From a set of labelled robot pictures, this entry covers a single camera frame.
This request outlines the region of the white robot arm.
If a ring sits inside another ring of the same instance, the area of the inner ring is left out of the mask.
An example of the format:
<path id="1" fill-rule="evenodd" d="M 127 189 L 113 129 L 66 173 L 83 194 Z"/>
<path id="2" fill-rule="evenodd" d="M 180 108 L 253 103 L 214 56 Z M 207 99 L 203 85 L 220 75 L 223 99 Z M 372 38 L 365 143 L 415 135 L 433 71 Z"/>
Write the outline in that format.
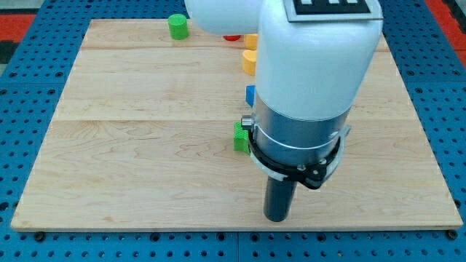
<path id="1" fill-rule="evenodd" d="M 286 165 L 330 154 L 382 33 L 377 1 L 186 0 L 218 35 L 258 37 L 253 139 Z"/>

